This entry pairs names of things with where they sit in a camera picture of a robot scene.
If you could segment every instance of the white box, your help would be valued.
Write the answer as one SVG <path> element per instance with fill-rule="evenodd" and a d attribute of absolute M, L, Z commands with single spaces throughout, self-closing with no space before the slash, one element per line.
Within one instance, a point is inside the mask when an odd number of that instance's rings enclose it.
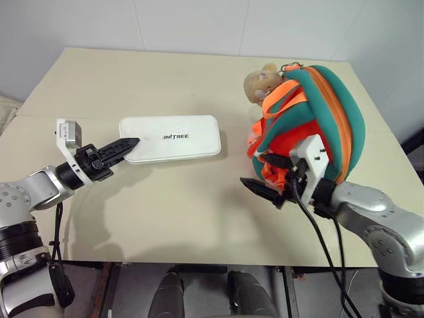
<path fill-rule="evenodd" d="M 119 123 L 119 133 L 140 139 L 125 156 L 131 164 L 210 157 L 221 151 L 218 122 L 211 115 L 127 117 Z"/>

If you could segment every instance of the wire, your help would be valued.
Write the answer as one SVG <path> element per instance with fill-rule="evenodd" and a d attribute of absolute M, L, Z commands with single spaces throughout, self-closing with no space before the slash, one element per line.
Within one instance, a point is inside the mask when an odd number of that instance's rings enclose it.
<path fill-rule="evenodd" d="M 343 250 L 342 232 L 340 230 L 339 222 L 337 222 L 335 217 L 333 217 L 333 222 L 334 222 L 334 226 L 336 227 L 337 239 L 339 241 L 340 260 L 341 260 L 341 284 L 342 284 L 343 290 L 346 290 L 346 264 L 345 264 L 345 252 Z M 352 314 L 346 307 L 346 301 L 345 301 L 345 296 L 343 295 L 343 292 L 340 292 L 340 304 L 342 305 L 342 312 L 344 310 L 346 314 L 349 316 L 349 318 L 351 318 Z"/>
<path fill-rule="evenodd" d="M 293 178 L 293 180 L 291 182 L 291 190 L 293 191 L 293 195 L 295 197 L 297 204 L 300 206 L 300 209 L 303 211 L 305 216 L 308 218 L 309 222 L 311 222 L 315 232 L 317 233 L 319 242 L 321 243 L 321 246 L 324 250 L 325 257 L 327 258 L 327 262 L 330 265 L 331 273 L 333 274 L 333 277 L 334 277 L 338 287 L 340 288 L 340 291 L 342 292 L 343 296 L 346 298 L 346 300 L 347 300 L 348 304 L 350 305 L 350 307 L 352 308 L 352 310 L 355 312 L 355 315 L 358 318 L 362 318 L 362 316 L 359 313 L 359 311 L 357 310 L 356 306 L 353 304 L 352 300 L 350 299 L 350 297 L 348 296 L 346 291 L 343 289 L 343 286 L 342 286 L 342 284 L 339 280 L 339 276 L 337 275 L 337 271 L 334 267 L 333 261 L 331 260 L 329 250 L 327 248 L 327 245 L 325 244 L 321 230 L 319 229 L 318 224 L 315 221 L 315 219 L 312 217 L 312 215 L 310 214 L 310 212 L 307 210 L 306 206 L 303 204 L 302 200 L 300 199 L 299 192 L 297 191 L 297 180 L 295 178 Z"/>
<path fill-rule="evenodd" d="M 58 262 L 62 264 L 62 253 L 60 252 L 60 223 L 62 222 L 62 214 L 64 212 L 64 205 L 62 202 L 58 203 L 56 206 L 56 220 L 54 223 L 54 240 L 49 243 L 50 246 L 53 246 L 52 260 L 53 263 L 56 259 L 56 254 L 58 255 Z"/>
<path fill-rule="evenodd" d="M 353 279 L 356 277 L 356 275 L 359 273 L 359 270 L 356 270 L 355 271 L 355 273 L 353 273 L 353 275 L 352 275 L 352 278 L 350 279 L 350 282 L 349 282 L 349 287 L 347 287 L 347 294 L 349 294 L 349 292 L 350 292 L 350 287 L 352 287 L 352 283 L 353 283 Z M 340 316 L 339 316 L 339 318 L 342 318 L 342 316 L 343 316 L 343 309 L 340 311 Z"/>

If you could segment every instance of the wall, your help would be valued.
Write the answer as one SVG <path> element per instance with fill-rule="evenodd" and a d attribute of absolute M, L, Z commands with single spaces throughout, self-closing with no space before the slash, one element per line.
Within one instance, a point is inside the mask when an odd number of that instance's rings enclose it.
<path fill-rule="evenodd" d="M 0 93 L 25 100 L 65 46 L 348 60 L 401 142 L 424 124 L 423 15 L 422 0 L 0 0 Z"/>

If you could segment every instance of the tabletop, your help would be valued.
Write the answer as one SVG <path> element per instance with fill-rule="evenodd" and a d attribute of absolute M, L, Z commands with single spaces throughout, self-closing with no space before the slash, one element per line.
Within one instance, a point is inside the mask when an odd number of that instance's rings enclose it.
<path fill-rule="evenodd" d="M 222 151 L 196 160 L 131 165 L 83 187 L 64 202 L 62 250 L 68 260 L 327 266 L 311 225 L 293 203 L 281 211 L 250 193 L 246 137 L 260 108 L 242 89 L 266 62 L 292 60 L 67 49 L 0 137 L 0 180 L 18 180 L 64 162 L 55 145 L 56 117 L 75 119 L 83 144 L 100 148 L 119 137 L 123 117 L 213 115 Z M 366 142 L 349 181 L 386 192 L 424 215 L 424 187 L 400 145 L 346 62 L 336 73 L 366 122 Z M 36 211 L 40 235 L 53 237 L 54 210 Z M 332 222 L 315 217 L 339 264 Z M 368 247 L 343 229 L 346 264 L 375 266 Z"/>

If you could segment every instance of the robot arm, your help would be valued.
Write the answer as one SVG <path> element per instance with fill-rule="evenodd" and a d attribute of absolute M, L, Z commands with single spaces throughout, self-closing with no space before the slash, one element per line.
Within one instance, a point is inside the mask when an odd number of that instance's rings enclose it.
<path fill-rule="evenodd" d="M 110 167 L 139 142 L 123 138 L 101 149 L 92 144 L 79 148 L 80 127 L 63 120 L 57 138 L 67 162 L 0 183 L 0 318 L 63 317 L 74 291 L 62 265 L 50 259 L 30 212 L 53 207 L 84 184 L 112 176 Z M 76 148 L 75 153 L 69 148 Z"/>
<path fill-rule="evenodd" d="M 328 164 L 323 148 L 317 135 L 300 142 L 290 152 L 293 166 L 287 184 L 291 178 L 299 180 L 302 202 L 312 204 L 322 217 L 335 217 L 370 247 L 389 307 L 406 317 L 424 317 L 424 217 L 398 207 L 380 190 L 323 178 Z M 266 154 L 263 159 L 279 168 L 288 167 L 284 157 Z M 277 208 L 285 200 L 293 201 L 291 189 L 280 194 L 256 180 L 241 181 Z"/>

